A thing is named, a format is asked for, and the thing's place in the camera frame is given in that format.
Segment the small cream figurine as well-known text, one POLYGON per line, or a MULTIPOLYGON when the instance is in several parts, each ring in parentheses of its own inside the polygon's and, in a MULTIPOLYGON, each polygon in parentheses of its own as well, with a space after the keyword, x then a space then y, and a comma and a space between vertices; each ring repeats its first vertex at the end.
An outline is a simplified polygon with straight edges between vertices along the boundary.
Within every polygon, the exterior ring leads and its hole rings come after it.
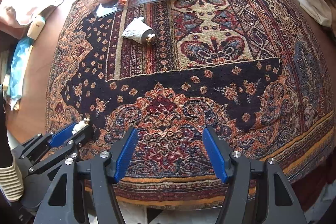
POLYGON ((82 121, 80 121, 79 123, 76 123, 72 129, 72 134, 76 134, 77 132, 79 132, 80 130, 82 130, 83 128, 85 128, 86 126, 89 125, 90 119, 89 118, 84 118, 82 121))

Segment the white tube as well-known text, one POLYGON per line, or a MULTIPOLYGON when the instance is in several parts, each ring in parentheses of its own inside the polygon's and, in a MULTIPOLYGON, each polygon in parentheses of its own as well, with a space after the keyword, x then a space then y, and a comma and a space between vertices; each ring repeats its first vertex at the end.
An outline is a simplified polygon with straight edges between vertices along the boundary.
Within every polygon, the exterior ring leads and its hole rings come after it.
POLYGON ((154 30, 144 21, 145 18, 143 16, 134 18, 126 29, 124 29, 122 37, 131 39, 143 46, 155 45, 157 36, 154 30))

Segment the beige ribbed cuff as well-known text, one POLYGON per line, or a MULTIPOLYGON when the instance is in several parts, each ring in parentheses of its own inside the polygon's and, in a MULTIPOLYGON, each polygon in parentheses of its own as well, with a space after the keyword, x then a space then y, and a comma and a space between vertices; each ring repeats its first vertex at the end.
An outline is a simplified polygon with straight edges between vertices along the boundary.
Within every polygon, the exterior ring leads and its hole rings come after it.
POLYGON ((8 201, 17 202, 23 196, 25 187, 15 159, 11 166, 1 168, 0 184, 8 201))

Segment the blue plastic sheet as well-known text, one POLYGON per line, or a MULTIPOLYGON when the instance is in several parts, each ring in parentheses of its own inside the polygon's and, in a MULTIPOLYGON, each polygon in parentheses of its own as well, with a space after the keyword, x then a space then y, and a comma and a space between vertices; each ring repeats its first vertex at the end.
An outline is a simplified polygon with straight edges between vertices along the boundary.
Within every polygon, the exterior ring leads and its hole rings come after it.
POLYGON ((19 40, 14 51, 13 61, 10 68, 9 91, 10 107, 13 110, 16 103, 22 98, 23 80, 33 47, 33 39, 28 36, 19 40))

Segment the white box on left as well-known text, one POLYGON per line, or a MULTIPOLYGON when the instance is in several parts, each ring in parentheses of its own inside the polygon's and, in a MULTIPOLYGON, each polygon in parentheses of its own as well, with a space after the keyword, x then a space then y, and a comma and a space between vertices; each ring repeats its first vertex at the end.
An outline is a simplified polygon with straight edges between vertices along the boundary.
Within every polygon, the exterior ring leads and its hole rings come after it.
POLYGON ((30 24, 27 36, 33 40, 36 40, 42 29, 44 28, 46 20, 41 15, 38 15, 30 24))

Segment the patterned paisley rug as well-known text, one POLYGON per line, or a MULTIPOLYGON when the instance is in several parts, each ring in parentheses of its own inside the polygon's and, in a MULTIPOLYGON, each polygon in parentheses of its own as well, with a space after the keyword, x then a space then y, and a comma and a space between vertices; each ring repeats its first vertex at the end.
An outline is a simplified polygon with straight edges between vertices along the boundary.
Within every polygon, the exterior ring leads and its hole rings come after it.
POLYGON ((295 0, 160 1, 103 18, 75 1, 52 62, 46 129, 89 118, 94 136, 80 154, 90 159, 136 127, 118 199, 201 209, 227 190, 202 142, 211 126, 247 157, 275 158, 307 208, 335 147, 327 40, 295 0), (153 46, 122 37, 140 16, 153 46))

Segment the pink curtain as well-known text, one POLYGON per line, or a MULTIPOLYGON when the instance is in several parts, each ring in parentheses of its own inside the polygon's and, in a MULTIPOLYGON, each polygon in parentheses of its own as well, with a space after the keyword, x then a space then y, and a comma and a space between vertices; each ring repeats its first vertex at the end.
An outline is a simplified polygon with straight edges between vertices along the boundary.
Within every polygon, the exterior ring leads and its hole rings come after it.
POLYGON ((37 15, 64 0, 2 0, 1 22, 13 28, 28 26, 37 15))

